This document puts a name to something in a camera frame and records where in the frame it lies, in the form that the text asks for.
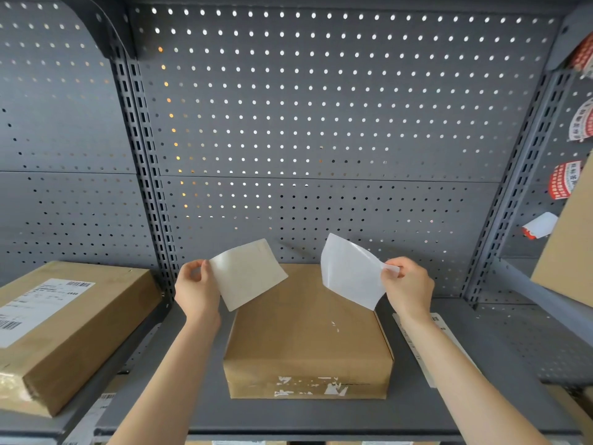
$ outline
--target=pegboard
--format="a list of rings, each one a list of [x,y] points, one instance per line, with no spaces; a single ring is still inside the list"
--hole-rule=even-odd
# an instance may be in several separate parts
[[[157,269],[136,175],[0,172],[0,285],[48,261]]]
[[[138,5],[162,175],[499,182],[558,21]]]
[[[498,185],[165,177],[177,257],[189,261],[266,238],[278,262],[320,261],[330,232],[382,260],[402,254],[425,266],[436,295],[459,296]]]
[[[575,75],[565,89],[563,104],[558,108],[557,118],[546,137],[540,152],[537,167],[532,172],[530,186],[526,188],[512,226],[501,249],[503,257],[539,257],[547,237],[529,240],[521,227],[544,212],[560,215],[566,200],[552,200],[548,193],[550,175],[556,165],[570,161],[587,161],[593,146],[593,138],[571,142],[568,140],[570,122],[577,109],[593,96],[593,82]]]
[[[539,306],[480,303],[476,314],[507,340],[543,383],[593,384],[593,349]]]
[[[111,64],[61,2],[0,2],[0,171],[136,173]]]

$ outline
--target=hand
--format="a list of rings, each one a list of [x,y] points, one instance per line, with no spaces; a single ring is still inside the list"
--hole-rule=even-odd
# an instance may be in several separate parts
[[[220,325],[218,304],[220,302],[217,279],[206,259],[186,262],[179,269],[175,282],[175,301],[182,308],[187,321],[206,318]]]
[[[400,268],[399,275],[383,269],[381,281],[391,306],[402,321],[430,320],[435,282],[428,276],[426,269],[407,257],[396,257],[385,263]]]

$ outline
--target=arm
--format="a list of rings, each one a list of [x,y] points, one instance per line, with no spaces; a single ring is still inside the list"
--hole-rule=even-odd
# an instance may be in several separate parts
[[[474,367],[431,319],[435,283],[406,257],[387,261],[399,276],[383,270],[387,297],[468,445],[549,445],[544,436]]]
[[[200,273],[192,275],[199,267]],[[186,323],[109,445],[185,443],[208,354],[221,322],[219,300],[208,261],[200,259],[181,267],[175,302],[185,312]]]

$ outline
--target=forearm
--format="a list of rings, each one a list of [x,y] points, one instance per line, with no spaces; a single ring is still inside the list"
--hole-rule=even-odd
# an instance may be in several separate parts
[[[468,445],[549,445],[429,317],[403,321]]]
[[[188,321],[109,445],[182,445],[218,325]]]

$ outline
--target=barcode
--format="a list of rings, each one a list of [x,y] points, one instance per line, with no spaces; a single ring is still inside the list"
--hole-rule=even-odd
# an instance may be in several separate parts
[[[80,281],[69,281],[66,283],[67,286],[81,286],[81,287],[89,287],[92,283],[90,282],[80,282]]]
[[[0,329],[15,329],[22,321],[0,320]]]

